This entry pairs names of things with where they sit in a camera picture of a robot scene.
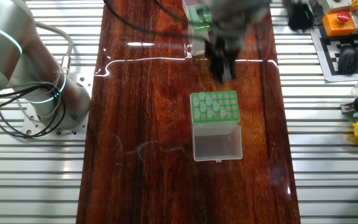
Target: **metal slatted surface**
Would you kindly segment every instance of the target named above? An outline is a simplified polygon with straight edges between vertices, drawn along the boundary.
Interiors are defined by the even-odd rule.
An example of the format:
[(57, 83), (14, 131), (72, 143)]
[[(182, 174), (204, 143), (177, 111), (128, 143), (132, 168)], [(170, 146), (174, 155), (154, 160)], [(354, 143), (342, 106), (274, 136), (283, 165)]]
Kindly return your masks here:
[[(76, 45), (74, 78), (94, 72), (103, 2), (27, 1), (35, 19), (69, 33)], [(280, 0), (272, 3), (278, 65), (303, 224), (358, 224), (358, 146), (346, 141), (352, 121), (339, 104), (355, 82), (326, 83), (308, 34), (286, 26)], [(60, 61), (65, 40), (39, 29)], [(17, 103), (3, 111), (15, 127)], [(74, 223), (84, 142), (22, 142), (0, 130), (0, 223)]]

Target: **wooden table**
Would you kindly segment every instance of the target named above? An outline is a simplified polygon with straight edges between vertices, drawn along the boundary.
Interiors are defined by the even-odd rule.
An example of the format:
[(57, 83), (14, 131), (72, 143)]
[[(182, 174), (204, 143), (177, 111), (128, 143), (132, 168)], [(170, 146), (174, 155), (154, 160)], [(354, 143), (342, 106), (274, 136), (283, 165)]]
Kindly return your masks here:
[[(161, 3), (185, 17), (180, 0)], [(146, 29), (187, 33), (149, 0), (113, 6)], [(189, 51), (105, 7), (77, 223), (300, 223), (270, 15), (250, 28), (236, 81), (215, 84)], [(243, 159), (195, 162), (189, 95), (221, 90), (238, 94)]]

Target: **grid pattern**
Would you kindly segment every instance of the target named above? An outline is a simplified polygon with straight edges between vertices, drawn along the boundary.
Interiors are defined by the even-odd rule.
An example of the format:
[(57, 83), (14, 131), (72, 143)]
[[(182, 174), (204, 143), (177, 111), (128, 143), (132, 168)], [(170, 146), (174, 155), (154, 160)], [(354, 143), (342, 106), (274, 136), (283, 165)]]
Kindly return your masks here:
[(240, 121), (236, 91), (191, 94), (193, 124)]
[(321, 45), (328, 61), (328, 66), (332, 75), (342, 75), (338, 72), (338, 62), (341, 48), (345, 45), (351, 45), (358, 49), (358, 35), (351, 37), (327, 37), (321, 38)]

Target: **red button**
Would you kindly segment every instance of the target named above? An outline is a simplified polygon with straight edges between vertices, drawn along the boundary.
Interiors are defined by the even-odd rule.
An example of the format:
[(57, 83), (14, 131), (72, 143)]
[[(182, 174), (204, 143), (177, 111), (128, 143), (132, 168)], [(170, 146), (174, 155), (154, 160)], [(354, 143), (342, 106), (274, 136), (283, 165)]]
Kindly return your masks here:
[(337, 18), (341, 22), (347, 22), (351, 19), (351, 15), (348, 12), (342, 11), (338, 13)]

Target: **white device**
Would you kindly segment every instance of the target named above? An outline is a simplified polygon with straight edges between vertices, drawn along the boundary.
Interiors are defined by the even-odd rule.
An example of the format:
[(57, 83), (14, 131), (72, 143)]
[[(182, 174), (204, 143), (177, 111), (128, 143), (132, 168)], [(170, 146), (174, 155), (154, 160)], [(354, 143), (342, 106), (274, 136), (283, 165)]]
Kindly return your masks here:
[[(24, 2), (0, 0), (0, 89), (33, 82), (57, 83), (66, 105), (65, 117), (58, 129), (68, 129), (81, 122), (90, 104), (85, 88), (69, 79), (67, 66), (63, 69), (42, 43), (33, 15)], [(63, 113), (62, 102), (57, 105), (53, 97), (51, 92), (39, 89), (24, 98), (35, 108), (38, 119), (48, 124), (56, 107), (58, 113)]]

